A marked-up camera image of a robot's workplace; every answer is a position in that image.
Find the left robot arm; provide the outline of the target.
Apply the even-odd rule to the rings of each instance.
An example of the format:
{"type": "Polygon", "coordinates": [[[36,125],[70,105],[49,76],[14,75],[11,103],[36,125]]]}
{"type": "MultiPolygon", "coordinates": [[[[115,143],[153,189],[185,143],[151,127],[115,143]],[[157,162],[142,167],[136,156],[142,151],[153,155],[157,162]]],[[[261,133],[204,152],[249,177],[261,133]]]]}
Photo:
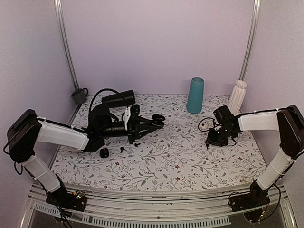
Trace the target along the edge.
{"type": "Polygon", "coordinates": [[[74,194],[69,194],[60,178],[35,155],[35,144],[53,143],[83,152],[99,151],[101,158],[107,158],[109,150],[104,148],[105,139],[125,136],[132,144],[164,126],[164,116],[154,114],[146,119],[139,112],[138,105],[127,107],[124,120],[119,121],[107,105],[100,104],[89,110],[88,127],[79,130],[39,118],[34,110],[28,109],[8,130],[7,154],[38,180],[54,201],[67,206],[74,194]]]}

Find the white ribbed vase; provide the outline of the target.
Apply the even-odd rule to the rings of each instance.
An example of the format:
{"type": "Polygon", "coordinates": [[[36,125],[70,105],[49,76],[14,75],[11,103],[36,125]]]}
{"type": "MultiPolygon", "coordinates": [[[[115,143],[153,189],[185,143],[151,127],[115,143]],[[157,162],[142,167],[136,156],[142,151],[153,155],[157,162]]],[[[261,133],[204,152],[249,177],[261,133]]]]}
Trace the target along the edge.
{"type": "Polygon", "coordinates": [[[245,94],[246,94],[247,83],[243,80],[237,80],[236,85],[231,93],[228,108],[233,115],[237,115],[242,106],[245,94]]]}

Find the white earbud charging case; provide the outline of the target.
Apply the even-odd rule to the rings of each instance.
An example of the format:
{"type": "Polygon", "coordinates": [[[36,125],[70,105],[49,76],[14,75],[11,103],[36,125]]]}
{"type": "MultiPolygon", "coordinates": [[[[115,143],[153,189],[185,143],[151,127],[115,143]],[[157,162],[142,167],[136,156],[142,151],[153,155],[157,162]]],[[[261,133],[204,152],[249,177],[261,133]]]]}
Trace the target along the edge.
{"type": "Polygon", "coordinates": [[[199,129],[202,131],[206,131],[210,128],[210,125],[207,122],[202,122],[199,124],[199,129]]]}

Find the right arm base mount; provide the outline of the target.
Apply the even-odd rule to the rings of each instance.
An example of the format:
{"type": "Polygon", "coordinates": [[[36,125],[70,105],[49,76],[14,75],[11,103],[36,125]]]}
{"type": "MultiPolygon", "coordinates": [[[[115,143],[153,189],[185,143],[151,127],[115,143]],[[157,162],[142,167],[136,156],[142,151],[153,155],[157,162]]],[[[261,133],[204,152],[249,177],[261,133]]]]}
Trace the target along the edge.
{"type": "Polygon", "coordinates": [[[233,192],[228,197],[228,205],[233,212],[242,211],[246,209],[253,209],[270,203],[270,198],[266,195],[261,199],[251,198],[250,194],[242,194],[240,192],[233,192]]]}

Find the teal plastic cup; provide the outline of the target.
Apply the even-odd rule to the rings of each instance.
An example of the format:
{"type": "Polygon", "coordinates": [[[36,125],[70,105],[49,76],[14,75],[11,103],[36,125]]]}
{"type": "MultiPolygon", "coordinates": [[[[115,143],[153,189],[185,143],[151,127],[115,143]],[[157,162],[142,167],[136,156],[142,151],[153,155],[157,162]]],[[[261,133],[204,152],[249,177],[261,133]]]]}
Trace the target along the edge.
{"type": "Polygon", "coordinates": [[[190,90],[187,101],[187,111],[192,114],[198,114],[202,110],[204,96],[204,80],[200,77],[191,79],[190,90]]]}

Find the aluminium frame post left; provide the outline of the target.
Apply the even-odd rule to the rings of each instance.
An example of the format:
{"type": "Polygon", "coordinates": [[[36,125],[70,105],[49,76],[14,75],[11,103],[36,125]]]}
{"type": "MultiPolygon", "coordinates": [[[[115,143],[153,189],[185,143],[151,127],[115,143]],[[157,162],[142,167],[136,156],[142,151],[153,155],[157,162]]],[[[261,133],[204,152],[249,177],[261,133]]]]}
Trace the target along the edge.
{"type": "Polygon", "coordinates": [[[72,80],[72,85],[74,90],[79,89],[78,79],[76,77],[76,72],[72,60],[72,55],[68,43],[68,37],[67,37],[67,31],[65,27],[65,21],[64,21],[64,14],[63,14],[63,8],[62,8],[62,1],[61,0],[54,0],[54,6],[55,6],[55,13],[59,28],[59,33],[62,41],[62,46],[64,50],[64,54],[66,57],[66,62],[69,70],[69,74],[72,80]]]}

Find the floral patterned table mat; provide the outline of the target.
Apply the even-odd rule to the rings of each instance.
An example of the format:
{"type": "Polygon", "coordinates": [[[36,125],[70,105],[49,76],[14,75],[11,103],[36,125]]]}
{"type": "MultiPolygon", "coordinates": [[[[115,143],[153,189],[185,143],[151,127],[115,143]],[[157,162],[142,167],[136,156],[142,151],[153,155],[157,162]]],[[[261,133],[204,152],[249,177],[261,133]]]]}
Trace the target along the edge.
{"type": "Polygon", "coordinates": [[[224,95],[204,97],[202,111],[186,110],[186,95],[137,95],[140,114],[165,117],[165,127],[129,144],[126,137],[105,141],[109,157],[62,146],[52,171],[65,183],[134,191],[205,190],[250,184],[266,168],[250,132],[225,147],[206,147],[204,125],[228,103],[224,95]]]}

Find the black earbud case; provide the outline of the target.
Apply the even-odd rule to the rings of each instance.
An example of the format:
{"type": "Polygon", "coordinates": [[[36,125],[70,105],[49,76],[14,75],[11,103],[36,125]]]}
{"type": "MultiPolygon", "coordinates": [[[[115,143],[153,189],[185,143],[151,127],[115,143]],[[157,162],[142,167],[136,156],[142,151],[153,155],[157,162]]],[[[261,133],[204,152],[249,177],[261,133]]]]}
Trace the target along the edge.
{"type": "Polygon", "coordinates": [[[100,151],[99,151],[99,155],[101,158],[108,158],[109,157],[109,150],[107,148],[102,148],[100,151]]]}
{"type": "Polygon", "coordinates": [[[164,126],[165,117],[160,114],[154,114],[152,116],[152,124],[156,126],[164,126]]]}

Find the dark green ceramic mug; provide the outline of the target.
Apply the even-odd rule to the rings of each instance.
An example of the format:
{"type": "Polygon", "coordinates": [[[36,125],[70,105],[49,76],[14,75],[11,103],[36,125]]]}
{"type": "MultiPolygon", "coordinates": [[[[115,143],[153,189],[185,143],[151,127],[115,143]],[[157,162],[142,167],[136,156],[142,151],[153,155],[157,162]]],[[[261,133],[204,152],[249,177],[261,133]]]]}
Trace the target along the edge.
{"type": "Polygon", "coordinates": [[[87,101],[87,95],[88,95],[88,89],[80,88],[80,89],[75,90],[71,94],[71,97],[77,105],[82,105],[83,103],[85,103],[87,101]]]}

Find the aluminium front rail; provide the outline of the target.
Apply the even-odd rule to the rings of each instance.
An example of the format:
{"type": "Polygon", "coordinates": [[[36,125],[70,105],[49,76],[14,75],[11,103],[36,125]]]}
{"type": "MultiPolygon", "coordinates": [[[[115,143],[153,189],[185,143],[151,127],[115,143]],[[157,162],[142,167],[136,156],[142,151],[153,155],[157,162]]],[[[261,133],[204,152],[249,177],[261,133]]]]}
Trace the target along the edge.
{"type": "Polygon", "coordinates": [[[83,212],[71,211],[68,226],[94,228],[296,228],[294,212],[283,185],[269,190],[266,219],[252,223],[246,211],[234,212],[228,199],[246,194],[248,185],[191,191],[106,190],[66,185],[83,190],[83,212]]]}

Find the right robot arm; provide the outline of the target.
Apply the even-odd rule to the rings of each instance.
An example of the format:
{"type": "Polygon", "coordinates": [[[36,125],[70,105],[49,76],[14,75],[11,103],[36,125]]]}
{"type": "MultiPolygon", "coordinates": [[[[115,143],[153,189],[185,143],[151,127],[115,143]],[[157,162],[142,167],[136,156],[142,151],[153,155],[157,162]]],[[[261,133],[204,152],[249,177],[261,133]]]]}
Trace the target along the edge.
{"type": "Polygon", "coordinates": [[[274,157],[277,131],[243,132],[223,147],[205,144],[204,124],[212,124],[212,109],[190,114],[185,106],[162,106],[165,127],[140,141],[136,166],[143,192],[220,192],[247,190],[274,157]]]}

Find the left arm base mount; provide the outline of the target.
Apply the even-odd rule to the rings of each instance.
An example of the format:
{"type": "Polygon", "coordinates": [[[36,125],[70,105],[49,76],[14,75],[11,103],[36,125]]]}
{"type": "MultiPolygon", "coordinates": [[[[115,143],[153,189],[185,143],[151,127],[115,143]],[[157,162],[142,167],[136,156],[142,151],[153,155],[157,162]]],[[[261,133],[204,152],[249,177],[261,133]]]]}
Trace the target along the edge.
{"type": "Polygon", "coordinates": [[[68,193],[65,189],[58,189],[47,194],[46,203],[65,209],[84,212],[87,200],[88,198],[86,196],[80,196],[79,193],[68,193]]]}

